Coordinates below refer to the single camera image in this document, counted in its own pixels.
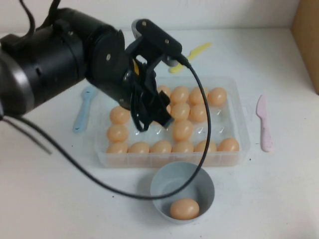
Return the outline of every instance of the brown egg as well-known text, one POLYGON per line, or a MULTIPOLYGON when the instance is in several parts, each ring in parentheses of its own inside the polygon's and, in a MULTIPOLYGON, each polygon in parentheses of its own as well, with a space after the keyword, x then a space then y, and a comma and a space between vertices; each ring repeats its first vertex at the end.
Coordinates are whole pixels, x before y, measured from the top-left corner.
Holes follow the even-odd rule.
MULTIPOLYGON (((194 152, 204 152, 205 149, 205 145, 206 145, 206 140, 201 141, 195 148, 194 152)), ((216 144, 211 141, 209 142, 209 147, 208 147, 208 153, 212 153, 212 152, 216 152, 217 151, 217 147, 216 144)))
POLYGON ((130 119, 130 112, 121 106, 114 107, 110 112, 112 123, 126 123, 130 119))
POLYGON ((170 92, 169 87, 167 87, 167 86, 159 86, 158 87, 158 92, 161 92, 161 91, 163 91, 168 97, 170 97, 171 92, 170 92))
POLYGON ((185 120, 189 116, 190 107, 188 103, 177 103, 171 109, 170 115, 175 119, 175 122, 185 120))
POLYGON ((234 138, 226 138, 219 144, 218 151, 239 151, 239 143, 234 138))
POLYGON ((170 95, 170 101, 173 105, 186 102, 189 96, 188 88, 185 86, 176 87, 170 95))
POLYGON ((170 107, 170 105, 168 105, 167 107, 166 107, 166 110, 167 110, 167 112, 170 114, 171 113, 171 107, 170 107))
POLYGON ((217 87, 212 89, 208 94, 208 102, 212 106, 221 106, 227 99, 227 92, 224 88, 217 87))
POLYGON ((107 131, 107 137, 111 142, 123 142, 128 136, 129 131, 123 124, 114 124, 107 131))
POLYGON ((194 152, 194 146, 191 142, 188 140, 181 141, 175 144, 172 150, 173 153, 193 153, 194 152))
POLYGON ((195 105, 190 109, 190 119, 195 122, 207 121, 207 113, 204 104, 195 105))
POLYGON ((199 216, 199 205, 191 198, 179 199, 172 203, 170 216, 177 220, 191 220, 199 216))
POLYGON ((128 153, 149 153, 150 147, 145 142, 137 142, 131 145, 128 153))
POLYGON ((151 153, 171 153, 171 144, 167 140, 156 142, 150 150, 151 153))
POLYGON ((127 151, 128 144, 124 142, 112 143, 106 150, 107 153, 127 153, 127 151))
MULTIPOLYGON (((205 95, 206 97, 208 96, 208 88, 204 87, 205 95)), ((199 87, 195 87, 189 95, 189 101, 192 105, 198 105, 198 104, 203 104, 204 99, 203 96, 201 95, 199 87)))
POLYGON ((173 125, 173 138, 176 141, 188 140, 193 134, 193 124, 189 120, 182 120, 173 125))

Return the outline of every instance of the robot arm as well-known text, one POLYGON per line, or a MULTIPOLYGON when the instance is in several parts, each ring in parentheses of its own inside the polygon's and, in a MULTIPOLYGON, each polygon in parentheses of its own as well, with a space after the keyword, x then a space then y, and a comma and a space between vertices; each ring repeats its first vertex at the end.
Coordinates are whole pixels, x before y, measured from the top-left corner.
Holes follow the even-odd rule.
POLYGON ((4 111, 27 113, 86 78, 130 110, 138 130, 147 130, 152 121, 168 127, 173 122, 166 110, 170 101, 157 92, 154 68, 160 61, 174 65, 181 44, 141 19, 132 25, 138 37, 125 49, 121 31, 79 11, 55 7, 29 37, 0 39, 4 111), (138 55, 147 63, 139 62, 138 55))

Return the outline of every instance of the light blue bowl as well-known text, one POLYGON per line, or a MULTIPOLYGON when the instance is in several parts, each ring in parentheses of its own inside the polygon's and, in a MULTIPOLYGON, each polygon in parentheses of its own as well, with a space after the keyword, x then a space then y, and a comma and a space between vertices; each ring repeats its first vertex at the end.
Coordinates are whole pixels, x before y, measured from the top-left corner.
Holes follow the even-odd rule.
MULTIPOLYGON (((165 165, 154 176, 151 183, 151 195, 161 195, 172 192, 184 184, 193 174, 197 165, 188 162, 174 162, 165 165)), ((172 223, 192 223, 202 217, 210 208, 215 196, 213 181, 208 173, 201 168, 195 179, 184 190, 176 195, 161 200, 154 200, 156 209, 172 223), (170 217, 170 206, 176 200, 192 198, 199 205, 199 216, 191 220, 177 220, 170 217)))

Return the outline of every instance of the plastic utensil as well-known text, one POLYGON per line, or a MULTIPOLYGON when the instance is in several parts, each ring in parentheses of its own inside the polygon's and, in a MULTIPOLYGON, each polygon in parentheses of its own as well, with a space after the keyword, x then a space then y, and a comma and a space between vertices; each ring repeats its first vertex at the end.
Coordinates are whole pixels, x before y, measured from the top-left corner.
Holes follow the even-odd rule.
POLYGON ((81 94, 83 99, 83 104, 75 120, 73 132, 81 133, 86 130, 88 119, 89 119, 90 105, 93 98, 97 95, 97 93, 98 93, 98 90, 94 86, 88 86, 84 88, 81 94))
POLYGON ((256 114, 261 120, 261 149, 265 152, 272 152, 274 151, 274 144, 270 135, 265 95, 262 95, 258 100, 256 114))
MULTIPOLYGON (((211 46, 211 42, 207 42, 205 44, 202 44, 202 45, 196 47, 195 49, 190 51, 189 56, 187 57, 187 59, 189 61, 191 61, 197 55, 199 55, 201 52, 203 52, 205 49, 207 49, 210 46, 211 46)), ((171 67, 168 71, 171 72, 171 73, 178 73, 178 72, 181 71, 181 69, 183 69, 183 66, 181 64, 178 64, 177 66, 171 67)))

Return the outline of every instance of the clear plastic container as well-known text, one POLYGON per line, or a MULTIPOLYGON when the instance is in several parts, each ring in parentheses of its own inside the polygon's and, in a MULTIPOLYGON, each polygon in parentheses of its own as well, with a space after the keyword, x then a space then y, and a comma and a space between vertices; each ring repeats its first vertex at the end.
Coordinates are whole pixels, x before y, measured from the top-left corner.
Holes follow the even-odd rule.
MULTIPOLYGON (((208 90, 215 87, 223 87, 227 92, 227 102, 221 107, 210 107, 211 115, 211 140, 218 146, 219 143, 228 137, 237 139, 240 145, 238 152, 214 152, 208 153, 204 166, 233 166, 242 162, 250 148, 250 141, 247 127, 240 104, 240 99, 234 80, 229 78, 200 77, 201 83, 208 90)), ((166 77, 157 78, 157 85, 166 85, 173 90, 177 86, 186 86, 189 91, 197 87, 193 77, 166 77)), ((95 150, 101 163, 105 167, 162 167, 165 164, 175 161, 188 161, 197 163, 202 157, 202 152, 194 153, 149 153, 149 154, 112 154, 106 153, 110 145, 106 137, 106 131, 111 126, 109 118, 110 111, 118 104, 104 94, 99 97, 100 125, 96 130, 95 150)), ((207 137, 207 122, 194 123, 194 132, 189 139, 194 147, 207 137)), ((172 126, 168 129, 162 128, 159 124, 152 124, 147 132, 138 132, 132 119, 126 124, 130 131, 127 140, 130 147, 133 143, 144 141, 151 147, 155 142, 165 139, 174 145, 172 138, 172 126)))

